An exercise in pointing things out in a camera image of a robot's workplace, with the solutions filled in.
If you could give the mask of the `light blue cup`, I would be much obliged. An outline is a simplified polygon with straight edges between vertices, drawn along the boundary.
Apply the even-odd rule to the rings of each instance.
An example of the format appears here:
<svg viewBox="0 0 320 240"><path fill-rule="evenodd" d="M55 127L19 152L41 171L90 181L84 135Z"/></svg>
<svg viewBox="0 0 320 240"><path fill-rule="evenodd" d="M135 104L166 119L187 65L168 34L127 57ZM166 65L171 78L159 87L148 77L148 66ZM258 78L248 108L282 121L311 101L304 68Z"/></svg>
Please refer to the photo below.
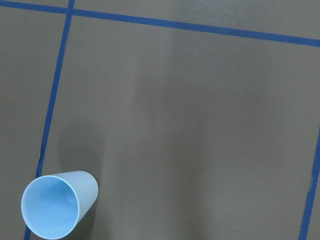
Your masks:
<svg viewBox="0 0 320 240"><path fill-rule="evenodd" d="M82 220L95 203L98 193L96 179L86 171L38 177L23 192L23 220L40 238L62 239Z"/></svg>

